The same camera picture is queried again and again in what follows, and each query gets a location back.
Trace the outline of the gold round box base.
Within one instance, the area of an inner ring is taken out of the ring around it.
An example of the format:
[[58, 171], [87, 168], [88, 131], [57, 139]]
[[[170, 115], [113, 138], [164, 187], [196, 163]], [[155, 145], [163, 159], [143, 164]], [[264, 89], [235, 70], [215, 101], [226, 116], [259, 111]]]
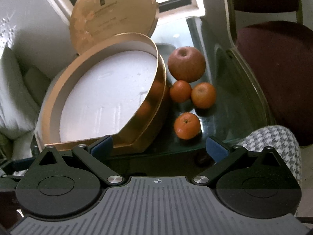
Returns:
[[40, 114], [39, 143], [64, 151], [108, 135], [114, 154], [143, 152], [159, 129], [167, 89], [164, 60], [149, 37], [110, 37], [53, 82]]

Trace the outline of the small orange tangerine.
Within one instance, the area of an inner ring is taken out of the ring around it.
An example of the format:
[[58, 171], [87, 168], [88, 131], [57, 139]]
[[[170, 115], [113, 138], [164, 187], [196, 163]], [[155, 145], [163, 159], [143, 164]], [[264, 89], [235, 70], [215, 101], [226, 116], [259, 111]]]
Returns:
[[176, 103], [187, 101], [192, 94], [191, 85], [183, 80], [176, 81], [170, 88], [170, 97]]

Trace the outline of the red apple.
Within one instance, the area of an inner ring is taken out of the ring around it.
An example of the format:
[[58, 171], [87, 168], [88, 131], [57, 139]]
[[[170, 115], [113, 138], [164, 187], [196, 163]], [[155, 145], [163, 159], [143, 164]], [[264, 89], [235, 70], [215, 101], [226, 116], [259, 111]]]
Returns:
[[205, 57], [194, 47], [180, 47], [170, 54], [168, 69], [176, 80], [192, 83], [203, 76], [206, 70]]

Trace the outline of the gold round box lid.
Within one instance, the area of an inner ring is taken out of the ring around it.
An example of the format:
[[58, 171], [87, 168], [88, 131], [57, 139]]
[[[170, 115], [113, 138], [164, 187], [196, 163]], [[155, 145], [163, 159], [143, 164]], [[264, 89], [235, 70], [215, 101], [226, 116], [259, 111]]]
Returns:
[[69, 20], [71, 42], [82, 54], [116, 34], [152, 36], [158, 16], [156, 0], [77, 0]]

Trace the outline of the houndstooth fabric clothing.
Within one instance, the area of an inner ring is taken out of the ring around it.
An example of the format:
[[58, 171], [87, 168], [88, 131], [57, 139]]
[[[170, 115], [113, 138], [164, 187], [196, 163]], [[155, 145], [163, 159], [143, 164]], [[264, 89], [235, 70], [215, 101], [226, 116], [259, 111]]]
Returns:
[[288, 128], [279, 125], [266, 126], [253, 131], [238, 144], [254, 152], [261, 152], [266, 146], [274, 147], [301, 185], [300, 146]]

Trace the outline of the grey sofa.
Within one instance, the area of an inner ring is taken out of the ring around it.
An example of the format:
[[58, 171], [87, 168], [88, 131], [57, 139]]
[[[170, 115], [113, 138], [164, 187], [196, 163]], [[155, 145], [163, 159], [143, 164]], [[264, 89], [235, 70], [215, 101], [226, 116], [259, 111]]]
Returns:
[[24, 159], [46, 94], [77, 57], [69, 0], [1, 0], [1, 156]]

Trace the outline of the dark red upholstered chair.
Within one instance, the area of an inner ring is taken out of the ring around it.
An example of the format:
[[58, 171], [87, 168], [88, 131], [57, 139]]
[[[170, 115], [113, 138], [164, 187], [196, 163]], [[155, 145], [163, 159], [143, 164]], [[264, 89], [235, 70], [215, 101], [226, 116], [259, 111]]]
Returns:
[[295, 12], [296, 22], [268, 21], [237, 32], [236, 46], [250, 66], [279, 125], [301, 146], [312, 144], [312, 30], [302, 23], [301, 0], [232, 0], [248, 13]]

